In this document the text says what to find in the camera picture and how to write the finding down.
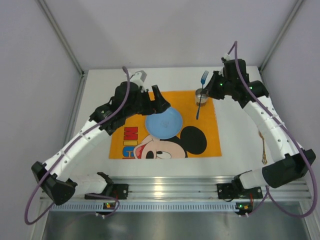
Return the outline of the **paper cup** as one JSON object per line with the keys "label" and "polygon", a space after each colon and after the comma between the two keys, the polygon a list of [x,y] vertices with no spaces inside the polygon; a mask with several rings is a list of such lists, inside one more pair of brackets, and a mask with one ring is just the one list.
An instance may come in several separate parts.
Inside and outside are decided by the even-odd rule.
{"label": "paper cup", "polygon": [[198,88],[195,91],[195,104],[199,107],[199,106],[204,106],[206,105],[207,101],[208,101],[208,95],[206,93],[202,93],[202,89]]}

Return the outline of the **blue metallic fork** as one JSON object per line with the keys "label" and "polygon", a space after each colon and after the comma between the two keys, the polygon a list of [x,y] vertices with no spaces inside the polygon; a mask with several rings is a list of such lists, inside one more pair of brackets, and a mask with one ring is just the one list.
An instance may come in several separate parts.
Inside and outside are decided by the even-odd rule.
{"label": "blue metallic fork", "polygon": [[199,119],[199,115],[200,115],[200,108],[201,108],[201,104],[202,104],[202,96],[203,96],[203,90],[204,90],[204,85],[206,83],[206,79],[208,77],[209,72],[207,70],[204,71],[204,73],[202,74],[202,77],[200,79],[200,83],[201,83],[201,91],[199,93],[199,101],[198,101],[198,109],[197,109],[197,113],[196,113],[196,120]]}

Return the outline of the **blue plastic plate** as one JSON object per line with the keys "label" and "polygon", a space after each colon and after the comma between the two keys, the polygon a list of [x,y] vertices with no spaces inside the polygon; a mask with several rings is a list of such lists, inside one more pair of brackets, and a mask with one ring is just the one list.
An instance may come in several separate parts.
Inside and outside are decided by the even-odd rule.
{"label": "blue plastic plate", "polygon": [[161,140],[176,136],[183,127],[183,118],[179,111],[169,107],[163,113],[148,115],[145,119],[147,132]]}

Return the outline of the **orange cartoon mouse placemat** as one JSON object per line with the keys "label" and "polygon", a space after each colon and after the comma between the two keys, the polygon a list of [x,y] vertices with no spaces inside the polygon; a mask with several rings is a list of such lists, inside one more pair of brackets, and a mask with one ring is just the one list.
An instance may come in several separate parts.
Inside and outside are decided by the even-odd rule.
{"label": "orange cartoon mouse placemat", "polygon": [[163,96],[182,116],[180,132],[169,139],[159,139],[148,133],[147,116],[132,116],[112,135],[109,158],[162,160],[222,156],[213,102],[209,100],[200,107],[196,120],[195,91],[167,91]]}

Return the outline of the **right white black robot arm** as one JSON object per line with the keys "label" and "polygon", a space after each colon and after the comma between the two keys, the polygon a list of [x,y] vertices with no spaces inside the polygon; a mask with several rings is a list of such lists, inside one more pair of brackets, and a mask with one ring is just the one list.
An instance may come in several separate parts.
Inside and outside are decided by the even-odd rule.
{"label": "right white black robot arm", "polygon": [[304,177],[308,172],[306,163],[312,164],[316,159],[314,151],[305,150],[290,139],[265,85],[250,81],[243,59],[224,57],[222,62],[222,70],[213,72],[204,92],[216,100],[230,96],[238,102],[262,134],[273,160],[269,165],[235,176],[233,187],[239,193],[266,185],[276,189]]}

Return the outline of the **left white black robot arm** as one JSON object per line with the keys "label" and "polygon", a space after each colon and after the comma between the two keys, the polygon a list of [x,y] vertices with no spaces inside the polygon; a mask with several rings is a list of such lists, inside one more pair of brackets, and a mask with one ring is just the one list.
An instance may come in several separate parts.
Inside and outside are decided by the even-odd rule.
{"label": "left white black robot arm", "polygon": [[122,82],[114,96],[95,109],[82,129],[58,153],[31,167],[42,190],[57,206],[73,196],[106,194],[112,180],[103,172],[72,176],[75,167],[100,142],[108,139],[126,120],[134,115],[148,116],[165,112],[171,105],[157,85],[152,86],[154,99],[141,85]]}

